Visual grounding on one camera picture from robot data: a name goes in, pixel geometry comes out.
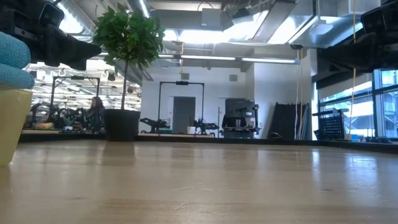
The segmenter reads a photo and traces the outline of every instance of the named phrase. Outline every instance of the yellow container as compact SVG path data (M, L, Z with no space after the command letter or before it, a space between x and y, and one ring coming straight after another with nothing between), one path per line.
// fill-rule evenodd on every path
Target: yellow container
M31 92L0 85L0 166L14 156L31 101Z

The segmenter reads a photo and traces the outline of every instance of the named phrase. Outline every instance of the person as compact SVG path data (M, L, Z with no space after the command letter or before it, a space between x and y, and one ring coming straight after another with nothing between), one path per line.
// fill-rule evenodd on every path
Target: person
M104 111L105 107L100 97L91 99L91 108L86 113L88 129L94 132L104 132Z

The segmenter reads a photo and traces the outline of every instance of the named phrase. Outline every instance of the wooden table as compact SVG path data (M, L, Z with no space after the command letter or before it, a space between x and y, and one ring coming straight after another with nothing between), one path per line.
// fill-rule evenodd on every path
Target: wooden table
M19 144L0 223L398 223L398 156L329 147Z

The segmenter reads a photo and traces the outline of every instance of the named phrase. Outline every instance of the fluorescent light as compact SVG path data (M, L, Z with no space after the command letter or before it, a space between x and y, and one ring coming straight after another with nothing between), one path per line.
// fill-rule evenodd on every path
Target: fluorescent light
M164 54L160 54L159 58L174 58L174 55L164 55Z
M243 62L261 62L261 63L296 63L296 60L277 59L277 58L242 58Z
M147 6L145 5L144 0L139 0L139 4L141 5L142 12L144 13L144 16L145 16L146 18L148 18L148 17L149 17L149 12L148 12Z
M181 55L182 59L203 59L203 60L235 60L235 57L217 57L201 55Z
M97 86L94 85L79 85L80 87L83 88L97 88ZM116 88L116 86L99 86L100 88Z
M303 28L300 29L289 41L288 43L292 44L297 38L299 38L307 29L309 29L316 21L318 20L318 17L314 17L308 22L307 25L305 25Z

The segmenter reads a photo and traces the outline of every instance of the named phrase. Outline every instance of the metal frame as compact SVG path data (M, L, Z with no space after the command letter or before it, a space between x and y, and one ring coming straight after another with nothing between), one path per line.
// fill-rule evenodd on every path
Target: metal frame
M70 78L71 80L85 80L85 79L97 80L97 92L96 92L96 96L98 96L99 93L100 93L100 81L101 81L100 78L76 77L76 76L71 76L71 77L54 76L54 77L53 77L53 80L52 80L50 107L52 107L53 104L54 104L54 92L55 92L55 88L58 87L58 85L55 83L55 81L56 81L58 78L63 78L63 79Z
M157 119L160 119L160 100L162 97L162 85L163 84L176 84L178 85L180 82L160 82L159 83L159 106L157 109ZM192 83L192 82L184 82L186 85L201 85L202 86L202 93L201 93L201 118L203 119L203 108L205 105L205 84L204 83Z

